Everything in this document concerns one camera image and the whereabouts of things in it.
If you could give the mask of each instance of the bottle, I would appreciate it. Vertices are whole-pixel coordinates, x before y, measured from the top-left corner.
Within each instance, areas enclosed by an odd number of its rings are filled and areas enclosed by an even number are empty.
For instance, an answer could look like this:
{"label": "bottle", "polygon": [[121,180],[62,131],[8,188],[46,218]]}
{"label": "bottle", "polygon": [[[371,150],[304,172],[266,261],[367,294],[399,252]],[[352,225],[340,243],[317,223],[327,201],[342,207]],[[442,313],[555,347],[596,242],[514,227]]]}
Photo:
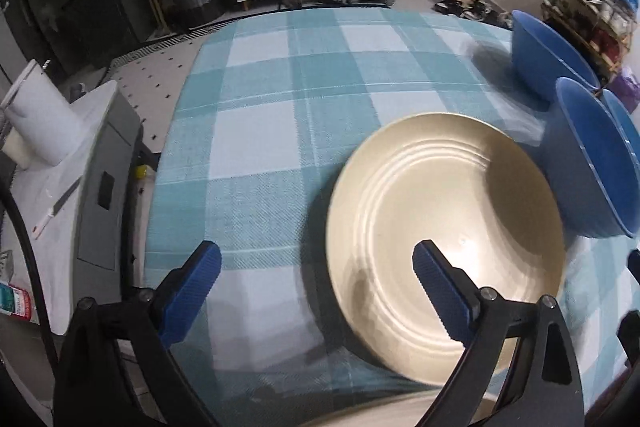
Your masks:
{"label": "bottle", "polygon": [[26,290],[0,282],[0,313],[31,320],[31,298]]}

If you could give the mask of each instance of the plate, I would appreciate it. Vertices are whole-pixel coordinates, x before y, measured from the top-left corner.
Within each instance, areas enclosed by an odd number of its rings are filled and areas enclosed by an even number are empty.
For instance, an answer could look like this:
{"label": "plate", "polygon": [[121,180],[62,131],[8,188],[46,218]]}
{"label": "plate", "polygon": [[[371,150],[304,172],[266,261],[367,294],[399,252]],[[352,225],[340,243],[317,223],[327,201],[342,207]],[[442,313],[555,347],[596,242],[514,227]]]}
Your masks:
{"label": "plate", "polygon": [[[506,299],[556,295],[562,222],[526,152],[474,118],[419,114],[391,123],[353,153],[332,194],[326,230],[331,282],[355,333],[389,368],[443,385],[463,352],[412,268],[433,239],[478,287]],[[515,340],[503,346],[507,368]]]}
{"label": "plate", "polygon": [[[437,391],[426,391],[376,400],[324,416],[302,427],[415,427],[437,396]],[[494,405],[495,398],[485,395],[473,421],[489,416]]]}

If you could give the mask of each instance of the blue bowl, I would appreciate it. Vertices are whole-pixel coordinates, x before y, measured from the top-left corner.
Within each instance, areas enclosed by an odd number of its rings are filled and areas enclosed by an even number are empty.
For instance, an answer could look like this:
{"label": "blue bowl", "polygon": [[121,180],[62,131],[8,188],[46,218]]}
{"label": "blue bowl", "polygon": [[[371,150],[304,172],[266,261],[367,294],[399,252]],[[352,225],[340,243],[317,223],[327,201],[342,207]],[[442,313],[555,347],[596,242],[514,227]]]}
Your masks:
{"label": "blue bowl", "polygon": [[602,102],[609,109],[613,120],[622,131],[622,136],[626,139],[626,145],[636,162],[636,169],[640,172],[640,134],[638,134],[638,129],[631,120],[631,115],[629,115],[618,97],[610,90],[605,89],[602,91]]}
{"label": "blue bowl", "polygon": [[640,182],[625,137],[602,103],[558,78],[541,153],[564,222],[586,237],[636,237]]}
{"label": "blue bowl", "polygon": [[558,32],[535,17],[518,10],[513,12],[511,60],[530,89],[553,102],[556,79],[566,76],[587,89],[600,83],[582,55]]}

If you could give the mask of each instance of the screw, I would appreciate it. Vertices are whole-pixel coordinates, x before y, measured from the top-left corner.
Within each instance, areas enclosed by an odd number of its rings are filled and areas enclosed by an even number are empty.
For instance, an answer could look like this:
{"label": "screw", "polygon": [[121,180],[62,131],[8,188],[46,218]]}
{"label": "screw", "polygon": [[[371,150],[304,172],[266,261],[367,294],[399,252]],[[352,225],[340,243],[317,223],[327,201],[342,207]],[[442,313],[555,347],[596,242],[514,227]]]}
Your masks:
{"label": "screw", "polygon": [[489,286],[485,286],[480,290],[480,295],[487,301],[495,301],[498,298],[498,292]]}
{"label": "screw", "polygon": [[91,309],[91,307],[95,304],[95,300],[92,297],[85,297],[83,299],[80,299],[80,301],[78,302],[78,308],[80,308],[81,310],[88,310]]}
{"label": "screw", "polygon": [[551,296],[551,295],[543,295],[542,296],[542,303],[547,307],[547,308],[555,308],[556,304],[558,304],[556,302],[556,300]]}
{"label": "screw", "polygon": [[152,298],[154,298],[154,291],[151,288],[144,288],[138,294],[138,299],[143,302],[151,302]]}

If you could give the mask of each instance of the tablecloth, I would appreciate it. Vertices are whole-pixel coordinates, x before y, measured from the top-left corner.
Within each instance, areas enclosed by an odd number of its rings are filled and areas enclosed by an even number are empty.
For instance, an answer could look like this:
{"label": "tablecloth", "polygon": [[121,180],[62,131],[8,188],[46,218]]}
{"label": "tablecloth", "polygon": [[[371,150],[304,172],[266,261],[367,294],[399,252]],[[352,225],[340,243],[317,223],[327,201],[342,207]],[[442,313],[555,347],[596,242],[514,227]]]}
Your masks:
{"label": "tablecloth", "polygon": [[[203,239],[222,249],[222,274],[172,352],[223,425],[289,427],[424,389],[345,323],[324,253],[328,203],[353,150],[417,112],[479,118],[536,160],[548,105],[517,79],[510,42],[454,17],[343,7],[245,18],[203,45],[162,153],[145,279],[157,285]],[[625,269],[635,242],[567,242],[559,300],[588,407],[625,361],[616,330],[640,307]]]}

